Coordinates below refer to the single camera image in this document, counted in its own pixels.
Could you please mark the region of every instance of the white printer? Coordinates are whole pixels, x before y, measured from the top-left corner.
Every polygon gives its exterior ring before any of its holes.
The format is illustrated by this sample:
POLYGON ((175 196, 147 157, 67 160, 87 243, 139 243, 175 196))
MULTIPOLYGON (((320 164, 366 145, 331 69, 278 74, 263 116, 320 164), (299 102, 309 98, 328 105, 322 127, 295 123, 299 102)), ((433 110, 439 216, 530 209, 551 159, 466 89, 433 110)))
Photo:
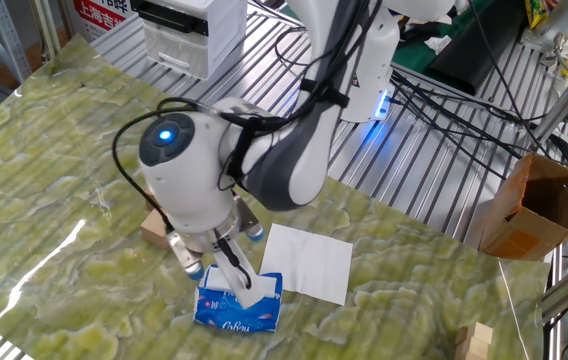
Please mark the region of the white printer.
POLYGON ((246 34, 247 0, 133 0, 148 57, 207 80, 246 34))

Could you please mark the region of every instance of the metal grid rack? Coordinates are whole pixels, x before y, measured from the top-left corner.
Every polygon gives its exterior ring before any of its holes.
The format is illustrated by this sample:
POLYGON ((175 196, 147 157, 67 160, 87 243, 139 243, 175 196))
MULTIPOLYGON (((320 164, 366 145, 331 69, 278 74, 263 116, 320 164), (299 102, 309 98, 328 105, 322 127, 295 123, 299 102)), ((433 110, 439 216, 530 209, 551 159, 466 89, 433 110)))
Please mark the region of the metal grid rack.
MULTIPOLYGON (((302 67, 279 61, 272 48, 289 24, 249 7, 244 43, 213 76, 217 79, 209 82, 184 76, 149 60, 142 26, 142 21, 134 16, 93 46, 114 66, 172 96, 209 104, 236 96, 280 116, 286 115, 294 105, 302 67)), ((310 42, 306 35, 291 34, 278 46, 286 58, 308 61, 310 42)), ((545 75, 540 56, 514 43, 500 60, 524 117, 544 114, 551 105, 547 94, 554 80, 545 75)), ((400 72, 413 76, 422 87, 438 89, 410 71, 400 72)), ((496 73, 489 76, 479 94, 494 105, 511 107, 496 73)), ((503 142, 516 143, 526 137, 522 128, 477 107, 454 101, 444 101, 443 105, 503 142)), ((440 126, 463 131, 433 109, 423 107, 423 110, 435 117, 440 126)), ((494 144, 469 137, 456 138, 480 161, 504 176, 514 164, 514 159, 494 144)), ((397 105, 391 107, 384 121, 339 124, 330 153, 329 176, 460 241, 469 238, 469 225, 478 205, 492 199, 502 181, 470 161, 406 107, 397 105)))

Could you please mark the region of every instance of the red sign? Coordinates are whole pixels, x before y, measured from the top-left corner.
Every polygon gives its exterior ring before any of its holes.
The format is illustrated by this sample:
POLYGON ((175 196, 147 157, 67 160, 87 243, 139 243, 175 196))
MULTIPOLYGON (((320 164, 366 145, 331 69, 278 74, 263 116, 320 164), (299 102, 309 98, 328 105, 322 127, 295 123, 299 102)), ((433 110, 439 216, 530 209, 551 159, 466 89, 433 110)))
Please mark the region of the red sign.
POLYGON ((126 18, 103 6, 93 3, 91 0, 74 0, 75 10, 82 19, 105 29, 111 30, 126 18))

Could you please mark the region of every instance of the green marble tabletop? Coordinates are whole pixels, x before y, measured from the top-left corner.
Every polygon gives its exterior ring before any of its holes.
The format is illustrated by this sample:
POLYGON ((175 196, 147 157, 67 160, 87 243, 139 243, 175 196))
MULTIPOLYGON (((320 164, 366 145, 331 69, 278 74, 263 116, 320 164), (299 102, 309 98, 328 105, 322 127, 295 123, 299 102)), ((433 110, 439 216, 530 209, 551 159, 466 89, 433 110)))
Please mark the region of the green marble tabletop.
MULTIPOLYGON (((298 211, 247 202, 267 230, 354 243, 346 305, 286 293, 275 334, 193 324, 196 284, 141 239, 143 199, 110 153, 165 96, 76 37, 0 106, 0 334, 16 346, 35 359, 453 360, 458 329, 480 321, 495 329, 489 360, 542 358, 547 265, 478 254, 334 180, 298 211)), ((139 181, 142 131, 120 150, 139 181)), ((265 241, 238 241, 259 269, 265 241)))

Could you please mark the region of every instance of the tissue box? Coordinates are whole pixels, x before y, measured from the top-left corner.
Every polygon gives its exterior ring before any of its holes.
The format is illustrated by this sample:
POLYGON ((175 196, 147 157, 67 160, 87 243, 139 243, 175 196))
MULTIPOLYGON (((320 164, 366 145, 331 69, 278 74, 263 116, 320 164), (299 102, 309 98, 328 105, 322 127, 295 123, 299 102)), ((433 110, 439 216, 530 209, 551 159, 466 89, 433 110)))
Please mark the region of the tissue box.
POLYGON ((222 271, 217 265, 209 266, 195 292, 193 321, 246 333, 275 332, 282 304, 282 274, 264 274, 258 279, 267 295, 257 304, 243 309, 222 271))
POLYGON ((484 224, 480 251, 541 260, 568 238, 568 168, 529 154, 500 187, 484 224))

